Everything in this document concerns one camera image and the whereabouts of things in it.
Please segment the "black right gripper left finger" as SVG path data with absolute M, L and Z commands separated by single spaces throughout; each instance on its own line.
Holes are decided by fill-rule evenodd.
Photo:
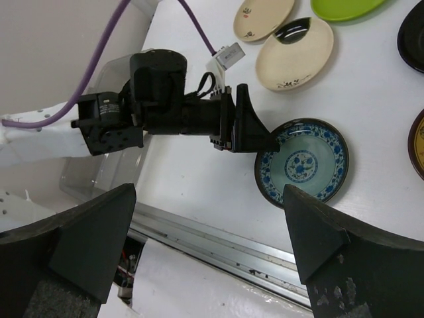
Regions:
M 96 317 L 107 302 L 136 203 L 123 184 L 1 233 L 2 317 Z

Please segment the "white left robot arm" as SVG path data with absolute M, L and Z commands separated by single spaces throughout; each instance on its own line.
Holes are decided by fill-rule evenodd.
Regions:
M 82 95 L 1 121 L 1 165 L 100 156 L 142 148 L 150 135 L 208 136 L 217 150 L 278 151 L 256 115 L 248 87 L 216 91 L 206 83 L 186 93 L 187 60 L 172 50 L 147 50 L 129 60 L 130 78 L 118 93 Z

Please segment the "cream plate black patch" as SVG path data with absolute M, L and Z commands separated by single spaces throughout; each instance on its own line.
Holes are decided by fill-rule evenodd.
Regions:
M 329 60 L 334 33 L 325 21 L 304 17 L 274 31 L 260 49 L 255 71 L 271 91 L 295 89 L 314 78 Z

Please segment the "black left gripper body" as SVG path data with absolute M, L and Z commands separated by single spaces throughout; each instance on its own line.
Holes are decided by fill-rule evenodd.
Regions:
M 173 50 L 131 56 L 129 87 L 136 125 L 151 135 L 208 136 L 216 149 L 231 149 L 231 88 L 216 90 L 215 75 L 206 72 L 198 88 L 186 93 L 186 74 L 186 57 Z

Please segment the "cream floral plate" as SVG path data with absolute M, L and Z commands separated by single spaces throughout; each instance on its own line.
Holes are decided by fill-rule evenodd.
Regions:
M 246 0 L 233 21 L 235 36 L 243 42 L 256 42 L 273 33 L 291 13 L 294 0 Z

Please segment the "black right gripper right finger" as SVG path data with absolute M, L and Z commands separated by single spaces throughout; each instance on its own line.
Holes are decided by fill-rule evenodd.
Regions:
M 284 211 L 314 317 L 422 317 L 423 242 L 369 225 L 293 185 Z

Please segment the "blue white plate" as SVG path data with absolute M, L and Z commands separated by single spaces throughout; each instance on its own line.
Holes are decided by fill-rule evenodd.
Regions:
M 278 152 L 259 152 L 254 163 L 256 185 L 266 201 L 283 209 L 286 185 L 322 202 L 342 188 L 350 163 L 347 143 L 329 123 L 294 119 L 272 131 Z

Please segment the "lime green plate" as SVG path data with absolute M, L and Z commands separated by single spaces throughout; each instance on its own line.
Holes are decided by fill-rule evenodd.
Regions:
M 386 0 L 311 0 L 313 13 L 330 23 L 358 21 L 371 15 Z

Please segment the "glossy black plate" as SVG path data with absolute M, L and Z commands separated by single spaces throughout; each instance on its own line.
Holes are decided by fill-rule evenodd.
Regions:
M 397 34 L 397 50 L 410 68 L 423 73 L 423 1 L 404 18 Z

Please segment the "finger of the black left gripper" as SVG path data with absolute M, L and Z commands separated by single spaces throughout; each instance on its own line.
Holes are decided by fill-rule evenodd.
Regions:
M 231 151 L 234 153 L 278 152 L 280 144 L 256 114 L 248 85 L 237 86 Z

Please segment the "yellow brown plate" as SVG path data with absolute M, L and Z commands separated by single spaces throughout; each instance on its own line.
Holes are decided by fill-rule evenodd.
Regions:
M 419 177 L 423 179 L 423 116 L 424 110 L 422 110 L 415 118 L 411 125 L 408 139 L 407 139 L 407 151 L 409 159 L 414 170 L 417 172 Z

